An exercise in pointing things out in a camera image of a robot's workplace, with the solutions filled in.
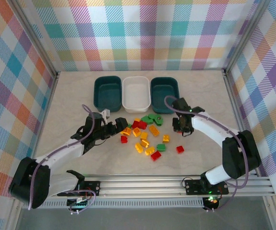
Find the dark teal plastic container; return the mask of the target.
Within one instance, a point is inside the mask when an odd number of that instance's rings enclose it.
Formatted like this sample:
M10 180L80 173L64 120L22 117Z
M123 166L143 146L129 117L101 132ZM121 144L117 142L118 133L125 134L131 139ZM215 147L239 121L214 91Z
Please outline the dark teal plastic container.
M99 77L94 82L94 107L102 112L117 112L122 106L122 82L118 76Z
M179 98L178 82L173 77L156 77L151 80L151 105L152 109L157 114L172 114L166 105L164 98L166 96L173 96Z

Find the white plastic container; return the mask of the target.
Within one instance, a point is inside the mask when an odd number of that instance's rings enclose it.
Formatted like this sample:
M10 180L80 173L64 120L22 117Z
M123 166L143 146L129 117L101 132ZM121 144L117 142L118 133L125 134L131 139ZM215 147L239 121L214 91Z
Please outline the white plastic container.
M150 82L144 76L126 77L122 81L122 106L130 114L145 113L151 105Z

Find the black controller board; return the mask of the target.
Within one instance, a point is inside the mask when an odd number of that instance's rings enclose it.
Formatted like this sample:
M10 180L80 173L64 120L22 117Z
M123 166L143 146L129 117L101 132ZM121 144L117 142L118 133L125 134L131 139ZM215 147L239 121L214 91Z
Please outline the black controller board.
M83 209L88 205L89 198L79 197L67 199L66 206L71 207L71 209Z

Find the aluminum side rail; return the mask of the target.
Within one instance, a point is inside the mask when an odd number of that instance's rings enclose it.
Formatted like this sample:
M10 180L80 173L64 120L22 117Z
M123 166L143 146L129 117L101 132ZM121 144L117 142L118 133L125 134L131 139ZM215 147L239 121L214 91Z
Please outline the aluminum side rail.
M243 119L242 119L241 112L240 112L240 109L239 109L239 106L238 106L238 103L236 100L235 93L232 89L231 82L229 80L228 74L226 73L225 69L222 70L222 75L223 75L223 80L224 80L226 90L228 93L228 97L229 97L229 100L230 100L230 103L232 106L233 114L236 119L237 127L239 128L240 131L243 131L243 130L245 130L245 125L243 123Z
M49 95L49 98L48 98L48 102L46 104L45 113L43 115L43 121L42 121L42 123L41 123L41 125L39 127L39 133L38 133L38 135L36 137L36 142L35 142L33 151L31 153L31 158L34 158L36 156L36 151L37 151L37 148L38 148L38 145L39 145L39 142L40 142L40 139L41 139L44 127L45 127L45 123L46 123L46 120L47 120L47 117L48 117L48 114L49 114L51 103L53 101L53 97L54 97L55 90L56 90L56 87L57 87L57 84L58 84L58 81L59 81L59 78L60 78L60 74L61 74L61 72L58 71L56 73L56 76L55 76L54 80L53 80L51 92L50 92L50 95Z

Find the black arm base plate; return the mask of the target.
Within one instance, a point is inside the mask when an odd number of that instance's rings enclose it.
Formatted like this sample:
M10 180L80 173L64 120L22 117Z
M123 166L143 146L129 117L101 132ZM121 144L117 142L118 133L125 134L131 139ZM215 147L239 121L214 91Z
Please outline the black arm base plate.
M82 181L79 185L79 190L92 190L96 195L99 195L100 184L100 181Z
M229 190L225 182L212 185L204 180L185 180L186 195L228 195Z

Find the long aluminum base rail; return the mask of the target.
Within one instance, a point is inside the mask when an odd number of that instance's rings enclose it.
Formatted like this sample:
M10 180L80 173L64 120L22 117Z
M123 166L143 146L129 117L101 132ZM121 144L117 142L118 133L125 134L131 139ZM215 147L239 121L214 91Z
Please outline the long aluminum base rail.
M86 181L100 181L100 198L185 198L187 180L199 180L198 176L185 175L89 175ZM273 196L270 179L255 174L235 196Z

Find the aluminum frame post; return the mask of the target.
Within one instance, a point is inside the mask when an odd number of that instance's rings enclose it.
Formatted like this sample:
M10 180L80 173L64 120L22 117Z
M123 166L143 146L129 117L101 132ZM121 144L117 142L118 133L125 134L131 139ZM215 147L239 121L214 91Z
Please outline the aluminum frame post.
M223 72L227 75L231 72L253 34L258 22L263 16L265 10L268 8L271 0L258 0L254 3L248 13L248 19L244 21L239 34L236 38L235 44L232 46L226 63L224 64Z
M48 68L49 73L56 79L58 77L58 72L54 68L50 58L48 57L47 52L42 46L39 37L37 36L32 24L29 22L23 8L21 7L18 0L7 0L14 14L18 18L22 27L24 28L26 34L30 38L31 43L34 45L37 50L39 56L42 58L45 66Z

